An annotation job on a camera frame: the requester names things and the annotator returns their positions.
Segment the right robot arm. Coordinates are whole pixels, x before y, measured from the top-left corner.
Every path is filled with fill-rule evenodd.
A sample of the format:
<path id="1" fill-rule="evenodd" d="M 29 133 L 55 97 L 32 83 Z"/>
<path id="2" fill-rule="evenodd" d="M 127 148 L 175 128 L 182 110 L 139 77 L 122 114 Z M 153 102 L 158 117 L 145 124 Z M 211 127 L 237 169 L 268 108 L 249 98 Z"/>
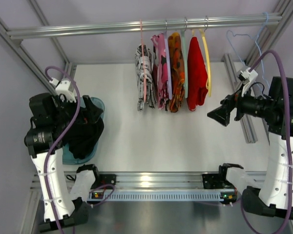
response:
<path id="1" fill-rule="evenodd" d="M 219 167 L 223 179 L 232 184 L 242 194 L 244 211 L 256 215 L 285 218 L 289 195 L 293 195 L 293 78 L 287 79 L 290 103 L 290 146 L 287 151 L 284 96 L 280 77 L 273 77 L 267 97 L 245 95 L 239 89 L 226 96 L 220 107 L 207 116 L 228 126 L 230 113 L 236 110 L 235 120 L 244 115 L 259 117 L 266 121 L 269 132 L 269 156 L 265 181 L 259 186 L 238 164 L 224 163 Z"/>

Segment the black trousers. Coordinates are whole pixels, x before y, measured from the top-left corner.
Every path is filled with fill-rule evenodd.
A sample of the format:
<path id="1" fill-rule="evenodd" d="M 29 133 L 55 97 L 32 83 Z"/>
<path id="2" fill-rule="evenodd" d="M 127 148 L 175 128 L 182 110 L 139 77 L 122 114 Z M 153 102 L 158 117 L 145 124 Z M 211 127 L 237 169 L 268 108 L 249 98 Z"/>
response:
<path id="1" fill-rule="evenodd" d="M 74 159 L 86 159 L 92 155 L 103 130 L 104 122 L 101 116 L 94 123 L 74 123 L 63 137 L 63 145 L 68 145 L 69 152 L 72 153 Z"/>

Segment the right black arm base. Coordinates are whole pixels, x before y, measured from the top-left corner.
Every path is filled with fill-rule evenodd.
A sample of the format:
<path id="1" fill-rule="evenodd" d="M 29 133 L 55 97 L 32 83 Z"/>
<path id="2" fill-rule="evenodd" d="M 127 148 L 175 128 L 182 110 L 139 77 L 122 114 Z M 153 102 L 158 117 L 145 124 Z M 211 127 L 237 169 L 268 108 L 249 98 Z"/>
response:
<path id="1" fill-rule="evenodd" d="M 204 189 L 234 189 L 235 187 L 220 174 L 202 174 Z"/>

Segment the blue hanger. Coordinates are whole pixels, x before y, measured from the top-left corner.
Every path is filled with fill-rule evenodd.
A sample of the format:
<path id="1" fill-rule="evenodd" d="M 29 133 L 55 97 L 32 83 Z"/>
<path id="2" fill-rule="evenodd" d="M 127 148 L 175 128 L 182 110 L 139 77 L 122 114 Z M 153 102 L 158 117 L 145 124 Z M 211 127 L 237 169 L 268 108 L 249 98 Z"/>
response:
<path id="1" fill-rule="evenodd" d="M 232 50 L 234 51 L 235 55 L 238 57 L 238 59 L 240 60 L 240 62 L 244 66 L 246 66 L 246 62 L 240 57 L 239 53 L 236 51 L 235 47 L 233 46 L 233 44 L 231 42 L 229 34 L 231 34 L 233 37 L 236 37 L 236 36 L 248 37 L 250 40 L 252 40 L 252 42 L 254 42 L 255 47 L 257 48 L 257 50 L 259 52 L 259 55 L 261 56 L 262 55 L 262 50 L 261 50 L 261 47 L 260 47 L 260 45 L 258 43 L 258 40 L 259 40 L 259 36 L 261 35 L 262 31 L 264 30 L 264 28 L 267 25 L 268 20 L 269 20 L 268 12 L 264 12 L 263 14 L 266 16 L 265 22 L 261 25 L 260 29 L 257 31 L 257 34 L 255 36 L 253 36 L 253 37 L 251 35 L 249 35 L 249 34 L 235 34 L 232 30 L 228 30 L 226 32 L 226 38 L 227 38 L 228 43 L 230 44 L 230 46 L 231 46 Z"/>

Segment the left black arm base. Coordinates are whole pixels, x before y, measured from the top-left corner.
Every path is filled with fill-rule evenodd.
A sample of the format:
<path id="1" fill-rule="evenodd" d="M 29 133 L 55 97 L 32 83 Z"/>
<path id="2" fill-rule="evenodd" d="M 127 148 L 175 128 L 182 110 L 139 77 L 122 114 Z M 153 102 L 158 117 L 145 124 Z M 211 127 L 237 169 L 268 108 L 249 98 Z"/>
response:
<path id="1" fill-rule="evenodd" d="M 95 182 L 92 184 L 91 189 L 96 189 L 106 184 L 116 184 L 116 174 L 99 174 L 95 176 Z"/>

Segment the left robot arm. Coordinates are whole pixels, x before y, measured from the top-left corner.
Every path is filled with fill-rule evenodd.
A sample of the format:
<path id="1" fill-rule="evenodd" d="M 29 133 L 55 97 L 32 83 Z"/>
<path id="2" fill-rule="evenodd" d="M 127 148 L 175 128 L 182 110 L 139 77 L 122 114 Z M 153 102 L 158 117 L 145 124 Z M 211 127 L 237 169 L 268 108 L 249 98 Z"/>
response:
<path id="1" fill-rule="evenodd" d="M 41 232 L 75 227 L 88 221 L 87 197 L 99 182 L 94 164 L 80 166 L 71 189 L 63 170 L 64 147 L 76 159 L 90 156 L 103 132 L 104 110 L 87 95 L 69 101 L 64 95 L 42 93 L 29 100 L 32 112 L 24 143 L 39 176 L 44 221 Z"/>

